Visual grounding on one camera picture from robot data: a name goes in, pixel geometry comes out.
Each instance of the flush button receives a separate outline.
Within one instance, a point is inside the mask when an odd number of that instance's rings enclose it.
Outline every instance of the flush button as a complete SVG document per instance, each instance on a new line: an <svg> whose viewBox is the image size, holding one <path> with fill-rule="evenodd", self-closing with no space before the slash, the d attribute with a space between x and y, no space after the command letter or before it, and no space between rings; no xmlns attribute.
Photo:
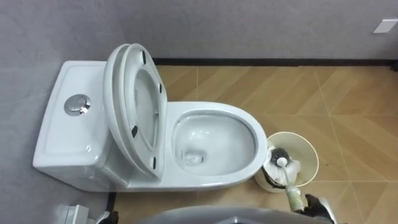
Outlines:
<svg viewBox="0 0 398 224"><path fill-rule="evenodd" d="M86 95L77 94L69 97L63 109L70 116L79 116L87 113L91 106L91 101Z"/></svg>

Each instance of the white trash can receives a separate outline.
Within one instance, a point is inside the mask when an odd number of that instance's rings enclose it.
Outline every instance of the white trash can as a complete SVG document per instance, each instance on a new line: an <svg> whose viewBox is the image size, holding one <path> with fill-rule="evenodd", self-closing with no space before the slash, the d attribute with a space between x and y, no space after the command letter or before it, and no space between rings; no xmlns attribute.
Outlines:
<svg viewBox="0 0 398 224"><path fill-rule="evenodd" d="M300 161L301 170L297 175L297 180L295 181L295 185L297 187L307 185L315 178L319 169L318 154L311 143L309 143L305 138L295 133L283 131L269 136L267 142L268 147L281 147L289 153L289 156L292 159ZM268 192L283 192L285 190L285 186L272 179L264 167L265 166L262 166L254 175L256 182Z"/></svg>

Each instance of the gray wall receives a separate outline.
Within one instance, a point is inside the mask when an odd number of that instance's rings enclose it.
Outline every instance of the gray wall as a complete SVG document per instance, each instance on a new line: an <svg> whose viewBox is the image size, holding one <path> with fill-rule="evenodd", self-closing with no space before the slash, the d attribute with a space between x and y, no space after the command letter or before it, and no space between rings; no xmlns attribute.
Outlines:
<svg viewBox="0 0 398 224"><path fill-rule="evenodd" d="M165 58L398 58L397 0L114 0L129 42Z"/></svg>
<svg viewBox="0 0 398 224"><path fill-rule="evenodd" d="M92 217L105 210L108 194L42 174L32 157L62 63L106 60L125 41L107 0L0 0L1 223L63 223L66 206L77 203Z"/></svg>

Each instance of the floor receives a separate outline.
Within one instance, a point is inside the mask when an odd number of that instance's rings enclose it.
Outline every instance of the floor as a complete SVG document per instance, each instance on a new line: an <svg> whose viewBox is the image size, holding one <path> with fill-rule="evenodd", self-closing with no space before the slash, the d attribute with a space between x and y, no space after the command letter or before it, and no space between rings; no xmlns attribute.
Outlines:
<svg viewBox="0 0 398 224"><path fill-rule="evenodd" d="M159 67L170 101L218 101L251 113L269 136L292 131L320 169L303 193L326 197L338 222L398 223L398 73L386 67ZM204 192L117 194L120 223L191 205L289 210L253 179Z"/></svg>

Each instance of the white toilet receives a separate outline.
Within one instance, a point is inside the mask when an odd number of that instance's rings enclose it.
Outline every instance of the white toilet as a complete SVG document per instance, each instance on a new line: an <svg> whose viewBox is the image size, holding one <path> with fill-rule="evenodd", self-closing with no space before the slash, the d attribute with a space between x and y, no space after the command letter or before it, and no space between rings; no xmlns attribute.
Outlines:
<svg viewBox="0 0 398 224"><path fill-rule="evenodd" d="M206 190L240 183L269 159L261 125L234 106L168 102L148 51L65 62L33 166L94 192Z"/></svg>

